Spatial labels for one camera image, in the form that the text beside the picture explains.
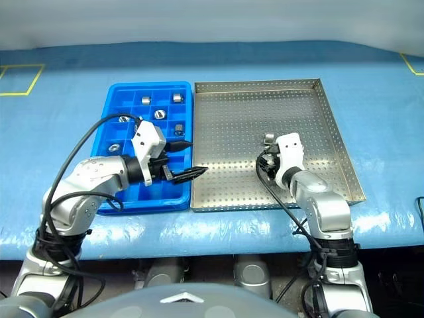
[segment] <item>blue plastic tray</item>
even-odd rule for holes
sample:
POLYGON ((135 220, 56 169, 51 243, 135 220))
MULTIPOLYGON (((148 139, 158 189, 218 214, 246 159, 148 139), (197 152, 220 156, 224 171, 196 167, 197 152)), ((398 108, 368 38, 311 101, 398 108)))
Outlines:
MULTIPOLYGON (((109 88, 102 117, 113 113, 132 113, 151 121, 162 129, 167 141, 188 140, 193 138, 193 101, 191 87, 188 82, 169 81, 160 83, 118 83, 109 88), (182 103, 174 103, 172 96, 180 93, 182 103), (151 98, 150 105, 142 105, 144 96, 151 98), (155 120, 153 113, 163 109, 166 118, 155 120), (176 124, 184 126, 184 135, 175 136, 176 124)), ((92 156, 116 156, 128 154, 134 156, 131 138, 134 136, 134 121, 120 123, 119 119, 111 119, 97 131, 92 156), (109 152, 112 144, 119 144, 120 150, 109 152)), ((181 152, 168 153, 168 166, 175 173, 191 167, 191 147, 181 152)), ((154 181, 150 187, 141 182, 117 193, 125 206, 125 213, 178 211, 189 207, 190 182, 174 185, 167 181, 154 181)), ((104 203, 99 208, 99 214, 121 214, 104 203)))

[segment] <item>black cable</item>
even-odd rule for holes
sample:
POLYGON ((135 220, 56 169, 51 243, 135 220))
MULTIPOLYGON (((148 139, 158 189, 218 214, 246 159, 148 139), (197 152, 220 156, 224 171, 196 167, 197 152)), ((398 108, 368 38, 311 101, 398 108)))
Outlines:
MULTIPOLYGON (((300 224, 304 225, 306 223, 307 219, 304 219, 300 224)), ((299 228, 297 228, 294 232, 293 235, 298 235, 298 234, 303 234, 299 228)))
POLYGON ((274 192, 273 189, 268 185, 268 183, 264 180, 262 175, 260 174, 260 166, 259 166, 259 158, 262 157, 266 152, 263 151, 259 155, 259 157, 256 159, 256 174, 258 175, 259 180, 262 182, 264 187, 268 190, 268 192, 272 195, 272 197, 277 201, 277 203, 280 205, 280 207, 288 214, 290 219, 297 225, 298 229, 302 232, 303 235, 306 236, 307 240, 311 245, 315 245, 319 250, 321 250, 321 245, 313 238, 303 227, 303 225, 299 222, 299 220, 294 216, 294 214, 286 207, 286 205, 281 201, 281 199, 278 197, 277 193, 274 192))
POLYGON ((319 280, 321 279, 321 276, 324 274, 325 269, 327 268, 327 255, 323 254, 322 255, 323 258, 323 263, 321 265, 321 268, 319 269, 317 275, 315 275, 314 278, 312 278, 311 280, 309 280, 303 287, 302 287, 302 291, 300 293, 300 298, 301 298, 301 302, 302 302, 302 308, 303 311, 305 312, 306 316, 308 318, 313 318, 312 314, 309 312, 307 305, 306 305, 306 300, 305 300, 305 295, 306 295, 306 291, 308 288, 310 288, 313 284, 317 284, 319 283, 319 280))
MULTIPOLYGON (((67 170, 67 168, 70 165, 71 161, 74 159, 75 155, 78 153, 78 151, 84 145, 84 143, 88 140, 88 138, 103 123, 105 123, 106 121, 108 121, 108 120, 110 120, 112 118, 121 117, 121 116, 126 116, 126 117, 133 118, 136 121, 136 124, 137 125, 139 125, 140 122, 141 122, 141 120, 137 116, 134 116, 133 114, 128 114, 128 113, 112 114, 112 115, 106 116, 106 117, 100 119, 99 121, 97 121, 86 132, 86 134, 83 135, 83 137, 81 138, 81 140, 76 144, 76 146, 74 147, 74 149, 71 151, 71 153, 69 154, 69 156, 66 158, 65 162, 62 164, 62 167, 59 169, 58 175, 56 176, 55 180, 53 181, 52 187, 50 188, 50 192, 49 192, 48 197, 46 199, 46 203, 44 204, 44 211, 43 211, 41 225, 40 225, 39 231, 37 231, 37 235, 41 239, 43 239, 44 238, 44 234, 45 234, 45 230, 46 230, 46 224, 49 226, 49 229, 52 232, 52 236, 55 238, 55 240, 57 241, 57 243, 59 245, 62 245, 62 248, 63 248, 64 253, 70 259, 70 261, 72 263, 72 266, 76 270, 72 270, 69 267, 62 266, 62 265, 60 265, 57 262, 52 262, 54 260, 50 257, 50 255, 48 255, 48 252, 47 251, 45 251, 45 257, 47 257, 47 259, 49 259, 49 261, 51 261, 51 263, 53 263, 55 266, 57 266, 58 268, 60 268, 65 273, 68 273, 68 274, 71 274, 71 275, 75 275, 75 276, 80 276, 81 278, 82 277, 91 277, 91 274, 81 272, 80 265, 79 265, 78 260, 75 258, 75 255, 72 253, 72 251, 67 246, 67 244, 65 244, 65 242, 60 237, 60 235, 59 235, 59 233, 58 233, 58 231, 57 231, 57 229, 56 229, 56 227, 55 227, 55 225, 53 223, 53 219, 52 219, 52 216, 51 216, 51 211, 52 211, 52 208, 54 206, 52 204, 52 199, 53 199, 54 192, 56 191, 60 180, 62 179, 63 175, 65 174, 65 171, 67 170)), ((123 207, 122 204, 121 204, 122 202, 120 200, 116 200, 116 197, 108 198, 108 203, 111 205, 111 207, 116 208, 110 202, 111 199, 114 199, 115 201, 118 201, 118 203, 120 203, 119 204, 120 207, 121 208, 123 207)), ((79 280, 79 293, 78 293, 78 304, 77 304, 77 307, 85 307, 85 306, 89 305, 90 303, 92 303, 101 294, 101 292, 103 291, 103 289, 105 287, 105 281, 102 280, 102 279, 99 279, 99 280, 101 281, 101 287, 99 288, 99 290, 97 291, 97 293, 89 301, 87 301, 83 305, 81 304, 82 293, 83 293, 83 280, 82 279, 79 280)))
POLYGON ((46 259, 50 263, 55 265, 55 267, 61 269, 63 272, 66 272, 66 273, 74 275, 74 276, 93 278, 94 280, 98 280, 100 282, 100 284, 101 284, 100 288, 97 290, 95 295, 93 297, 91 297, 88 301, 86 301, 83 305, 81 305, 80 308, 87 307, 90 303, 95 301, 100 296, 100 294, 103 292, 103 290, 105 289, 105 286, 106 286, 105 278, 103 278, 101 276, 94 275, 94 274, 82 272, 81 270, 72 270, 71 268, 64 266, 64 265, 60 264, 59 262, 55 261, 53 258, 50 257, 50 255, 46 251, 44 251, 44 256, 46 257, 46 259))
POLYGON ((80 197, 80 196, 84 196, 84 195, 106 197, 107 203, 111 206, 112 209, 114 209, 118 212, 121 212, 124 209, 124 203, 120 199, 115 197, 114 195, 110 195, 108 193, 103 193, 103 192, 96 192, 96 191, 78 191, 78 192, 72 192, 72 193, 65 194, 62 197, 60 197, 59 199, 54 200, 54 202, 52 203, 52 209, 55 208, 55 206, 57 206, 58 204, 61 204, 63 201, 67 200, 67 199, 71 199, 72 197, 80 197), (119 204, 119 207, 114 205, 111 202, 111 200, 116 201, 119 204))
POLYGON ((314 254, 310 253, 309 258, 308 258, 307 262, 305 263, 305 265, 303 265, 301 267, 301 269, 297 272, 297 274, 295 276, 293 276, 293 278, 287 283, 286 286, 284 286, 283 290, 278 294, 278 296, 276 298, 276 303, 279 303, 281 301, 283 296, 291 288, 291 286, 294 284, 294 282, 297 279, 299 279, 299 277, 302 276, 306 272, 307 267, 309 266, 309 264, 312 262, 313 259, 314 259, 314 254))
POLYGON ((421 223, 422 223, 423 229, 424 229, 424 211, 423 211, 423 206, 421 204, 421 200, 424 200, 424 197, 418 197, 417 198, 419 214, 420 214, 420 217, 421 217, 421 223))

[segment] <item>perforated metal tray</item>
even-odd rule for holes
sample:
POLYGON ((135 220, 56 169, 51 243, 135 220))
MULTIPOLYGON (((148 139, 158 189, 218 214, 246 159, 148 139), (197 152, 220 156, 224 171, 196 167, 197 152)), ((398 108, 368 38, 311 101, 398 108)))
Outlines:
POLYGON ((305 168, 350 204, 365 200, 319 79, 196 83, 194 127, 193 165, 209 167, 191 184, 195 211, 277 207, 254 168, 266 133, 299 133, 305 168))

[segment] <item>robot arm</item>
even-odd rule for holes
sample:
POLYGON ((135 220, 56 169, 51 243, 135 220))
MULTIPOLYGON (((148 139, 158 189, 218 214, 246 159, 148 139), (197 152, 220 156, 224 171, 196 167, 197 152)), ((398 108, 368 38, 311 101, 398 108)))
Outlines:
POLYGON ((333 317, 347 309, 372 312, 362 264, 353 241, 350 209, 343 197, 319 176, 305 170, 303 146, 297 133, 276 139, 259 158, 260 167, 277 185, 290 191, 307 217, 310 235, 330 250, 323 268, 321 251, 317 252, 312 277, 320 273, 317 284, 309 287, 306 304, 315 317, 333 317))
MULTIPOLYGON (((192 180, 207 170, 204 167, 193 167, 180 174, 171 172, 167 167, 166 151, 180 151, 191 146, 191 143, 183 140, 167 143, 160 129, 148 121, 139 123, 132 144, 136 157, 93 157, 83 160, 66 179, 60 181, 53 194, 50 215, 54 227, 76 260, 80 258, 85 236, 91 232, 89 227, 96 212, 106 200, 104 195, 112 197, 118 191, 127 189, 131 183, 143 181, 146 186, 150 186, 153 180, 168 180, 178 184, 192 180)), ((44 195, 43 211, 50 191, 44 195)), ((34 315, 37 318, 43 317, 40 313, 50 317, 53 312, 66 312, 76 293, 79 279, 49 262, 51 259, 67 268, 75 265, 62 245, 55 241, 48 225, 43 229, 44 235, 39 236, 41 227, 43 224, 38 230, 34 246, 26 254, 12 290, 12 296, 21 296, 28 307, 26 310, 23 307, 16 308, 17 312, 37 312, 34 315)))

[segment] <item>yellow tape marking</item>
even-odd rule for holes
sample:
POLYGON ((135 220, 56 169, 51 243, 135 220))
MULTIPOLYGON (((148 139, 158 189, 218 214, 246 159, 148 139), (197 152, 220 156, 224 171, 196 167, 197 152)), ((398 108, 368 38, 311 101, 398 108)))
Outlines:
POLYGON ((29 93, 32 91, 32 89, 35 86, 35 83, 38 81, 38 78, 40 77, 44 67, 46 64, 9 64, 9 65, 0 65, 0 68, 3 70, 0 73, 0 79, 5 75, 6 70, 9 68, 40 68, 35 75, 34 79, 32 80, 31 84, 29 85, 29 88, 26 91, 14 91, 14 92, 6 92, 6 93, 0 93, 0 96, 28 96, 29 93))
POLYGON ((407 67, 409 68, 409 70, 417 76, 424 76, 424 72, 417 72, 414 70, 414 68, 412 67, 411 63, 409 63, 408 59, 406 58, 406 56, 403 53, 399 53, 400 56, 403 58, 403 60, 405 61, 407 67))

